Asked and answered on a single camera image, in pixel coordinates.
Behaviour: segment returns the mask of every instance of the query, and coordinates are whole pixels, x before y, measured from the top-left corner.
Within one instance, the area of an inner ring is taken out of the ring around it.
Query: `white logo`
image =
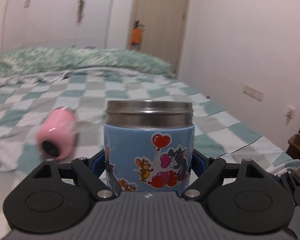
[[[147,198],[147,199],[150,199],[152,197],[153,197],[153,195],[151,193],[145,194],[145,198]]]

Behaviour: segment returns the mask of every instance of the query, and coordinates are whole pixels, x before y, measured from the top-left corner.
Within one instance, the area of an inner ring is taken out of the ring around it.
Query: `bed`
[[[23,49],[0,54],[0,239],[9,232],[5,197],[43,159],[35,135],[57,107],[76,110],[76,152],[63,162],[92,157],[103,146],[108,100],[166,100],[193,103],[195,148],[227,162],[255,160],[276,175],[296,170],[293,160],[216,103],[174,78],[172,66],[125,49]],[[196,179],[192,173],[191,181]]]

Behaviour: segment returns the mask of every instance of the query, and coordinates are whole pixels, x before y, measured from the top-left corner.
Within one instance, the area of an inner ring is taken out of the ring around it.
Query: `door frame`
[[[131,32],[134,29],[134,23],[137,19],[138,5],[139,5],[139,0],[133,0],[131,16],[130,16],[130,23],[129,23],[129,32],[128,32],[129,35],[128,35],[127,44],[126,44],[127,49],[132,49],[132,47],[131,47]],[[184,39],[185,39],[186,24],[188,21],[188,12],[189,12],[189,0],[186,0],[186,4],[185,4],[186,17],[183,20],[183,26],[182,26],[182,31],[181,31],[181,40],[179,41],[177,65],[175,66],[175,69],[174,69],[174,72],[176,73],[177,76],[178,76],[178,72],[179,72],[181,53],[182,53],[183,43],[184,43]]]

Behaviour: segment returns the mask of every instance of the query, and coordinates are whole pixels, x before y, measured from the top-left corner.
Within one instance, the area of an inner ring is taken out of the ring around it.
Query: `beige object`
[[[170,62],[176,70],[187,4],[188,0],[134,0],[131,31],[136,20],[144,26],[142,43],[136,49]]]

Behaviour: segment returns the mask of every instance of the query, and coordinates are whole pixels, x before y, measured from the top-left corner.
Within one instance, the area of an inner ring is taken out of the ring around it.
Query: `hanging plant decoration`
[[[85,4],[84,0],[78,0],[78,20],[77,20],[77,23],[80,23],[82,21],[84,4]]]

